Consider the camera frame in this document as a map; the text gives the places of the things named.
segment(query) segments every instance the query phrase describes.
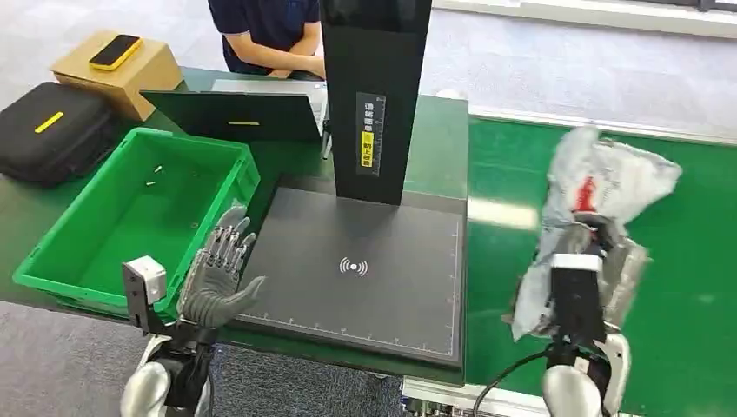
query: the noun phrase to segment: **green storage bin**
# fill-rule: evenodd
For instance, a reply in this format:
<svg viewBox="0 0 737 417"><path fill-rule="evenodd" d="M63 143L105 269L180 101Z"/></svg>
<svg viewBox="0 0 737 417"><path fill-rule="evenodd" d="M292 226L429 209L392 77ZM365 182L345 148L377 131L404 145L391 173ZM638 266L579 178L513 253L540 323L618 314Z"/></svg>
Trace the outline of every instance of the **green storage bin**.
<svg viewBox="0 0 737 417"><path fill-rule="evenodd" d="M196 251L233 202L249 203L259 179L248 145L133 129L13 280L127 317L122 263L150 255L167 271L155 311L174 316Z"/></svg>

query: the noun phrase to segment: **cardboard box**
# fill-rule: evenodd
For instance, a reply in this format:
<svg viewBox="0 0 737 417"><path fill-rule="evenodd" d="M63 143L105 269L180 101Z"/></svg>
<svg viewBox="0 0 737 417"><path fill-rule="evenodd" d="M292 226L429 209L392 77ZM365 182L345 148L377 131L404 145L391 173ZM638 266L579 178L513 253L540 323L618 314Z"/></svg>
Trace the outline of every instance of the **cardboard box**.
<svg viewBox="0 0 737 417"><path fill-rule="evenodd" d="M56 61L51 71L60 83L99 91L121 113L143 122L156 108L138 91L172 90L182 81L182 72L169 45L151 39L143 39L143 44L115 70L90 67L90 59L117 35L112 30L98 31Z"/></svg>

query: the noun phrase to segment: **humanoid robot hand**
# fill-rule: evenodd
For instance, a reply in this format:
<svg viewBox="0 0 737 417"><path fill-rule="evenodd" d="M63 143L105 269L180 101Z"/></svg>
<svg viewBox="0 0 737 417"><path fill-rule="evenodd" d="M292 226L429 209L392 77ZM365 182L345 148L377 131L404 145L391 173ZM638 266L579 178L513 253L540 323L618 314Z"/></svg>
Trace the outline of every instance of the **humanoid robot hand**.
<svg viewBox="0 0 737 417"><path fill-rule="evenodd" d="M226 211L200 249L187 274L177 311L186 321L202 328L219 328L256 302L265 276L237 291L241 268L255 234L243 237L249 225L244 206Z"/></svg>

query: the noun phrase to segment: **person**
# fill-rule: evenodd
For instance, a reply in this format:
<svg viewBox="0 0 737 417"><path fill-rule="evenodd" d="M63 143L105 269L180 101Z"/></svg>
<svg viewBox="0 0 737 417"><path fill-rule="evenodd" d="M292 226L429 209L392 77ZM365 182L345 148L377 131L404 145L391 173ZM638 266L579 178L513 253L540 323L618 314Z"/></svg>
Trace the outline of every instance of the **person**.
<svg viewBox="0 0 737 417"><path fill-rule="evenodd" d="M231 72L325 79L318 0L208 0Z"/></svg>

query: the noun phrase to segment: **navy shirt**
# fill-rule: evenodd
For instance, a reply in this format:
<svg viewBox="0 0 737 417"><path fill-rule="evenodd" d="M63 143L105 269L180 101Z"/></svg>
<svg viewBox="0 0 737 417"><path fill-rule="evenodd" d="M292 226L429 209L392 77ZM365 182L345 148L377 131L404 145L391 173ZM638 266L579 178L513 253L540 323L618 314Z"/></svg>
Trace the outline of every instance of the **navy shirt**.
<svg viewBox="0 0 737 417"><path fill-rule="evenodd" d="M305 23L320 20L317 0L209 0L209 10L220 33L250 32L254 43L284 51L302 39ZM233 72L266 75L271 71L238 59L225 36L222 53Z"/></svg>

